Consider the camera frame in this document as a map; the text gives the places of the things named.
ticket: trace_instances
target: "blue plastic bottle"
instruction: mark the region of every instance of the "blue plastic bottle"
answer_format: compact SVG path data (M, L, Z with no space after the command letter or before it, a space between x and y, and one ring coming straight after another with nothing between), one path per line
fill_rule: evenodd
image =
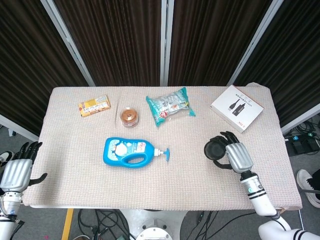
M154 156L157 157L160 154L165 154L166 160L169 161L168 148L163 152L146 140L110 137L105 141L103 161L110 166L141 168L150 163ZM140 162L130 162L141 158L143 160Z

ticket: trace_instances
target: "beige tablecloth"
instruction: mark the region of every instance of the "beige tablecloth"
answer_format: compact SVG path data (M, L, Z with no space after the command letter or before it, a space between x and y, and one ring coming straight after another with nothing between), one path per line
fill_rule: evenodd
M23 202L52 208L138 208L157 210L252 209L240 176L217 168L204 155L204 145L220 131L234 132L245 144L256 172L277 208L302 207L270 91L240 87L264 107L244 133L210 109L223 86L187 87L196 117L182 116L155 126L146 96L158 97L180 87L58 87L50 97L32 178L48 173L29 187ZM111 109L81 117L78 103L107 94ZM125 128L119 113L137 109L139 124ZM170 149L170 160L155 157L139 169L111 167L103 162L108 137L145 139Z

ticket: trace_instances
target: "gray carpet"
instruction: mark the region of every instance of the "gray carpet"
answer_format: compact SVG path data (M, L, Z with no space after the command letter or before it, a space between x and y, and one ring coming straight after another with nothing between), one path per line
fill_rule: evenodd
M314 117L314 122L318 122L319 116ZM5 127L0 128L0 153L10 150L17 152L22 144L28 142L26 138L17 134L16 136L9 137L8 129ZM298 156L290 157L291 165L294 174L297 173L299 169L306 169L310 174L315 172L320 168L320 153L315 155L302 154ZM319 220L320 220L320 208L313 207L307 200L306 195L301 194L303 209L301 210L304 227L306 231L312 232L314 234L320 235ZM36 209L27 206L21 206L18 217L25 221L25 225L19 230L15 235L15 240L59 240L62 237L63 227L65 223L66 209ZM72 240L76 236L80 235L81 232L78 227L78 209L74 210L72 224L69 234L69 240ZM241 214L246 214L252 212L251 210L233 210L233 211L220 211L217 217L207 232L207 237L221 228L225 223L227 223L232 218L239 216ZM205 219L209 212L205 212L205 216L202 222L193 231L190 240L195 239L200 228L202 227ZM96 218L94 216L93 210L86 210L83 212L83 219L85 223L89 225L96 224ZM180 239L187 239L191 230L196 226L197 219L200 215L199 211L189 211L183 220ZM285 220L290 224L290 226L295 228L301 228L300 219L298 211L287 211L282 215ZM268 221L267 218L257 216L256 214L244 216L242 218L236 219L226 226L223 230L216 234L212 239L221 240L258 240L258 227L259 225ZM120 236L122 233L120 230L114 232L115 235Z

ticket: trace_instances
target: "dark curtain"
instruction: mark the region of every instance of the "dark curtain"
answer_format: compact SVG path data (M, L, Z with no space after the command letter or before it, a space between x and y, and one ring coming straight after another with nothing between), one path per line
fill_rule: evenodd
M225 86L271 0L175 0L169 86Z
M55 0L97 86L159 86L161 0Z
M52 89L87 86L40 1L0 1L0 114L39 135Z
M320 103L320 1L286 0L235 84L271 90L283 127Z

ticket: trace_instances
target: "pump nozzle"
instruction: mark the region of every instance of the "pump nozzle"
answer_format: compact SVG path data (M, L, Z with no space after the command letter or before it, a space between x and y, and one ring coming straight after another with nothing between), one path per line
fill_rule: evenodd
M165 154L166 155L166 161L169 161L169 157L170 157L170 150L169 148L166 149L166 151L160 151L158 148L154 149L154 156L157 157L160 154Z

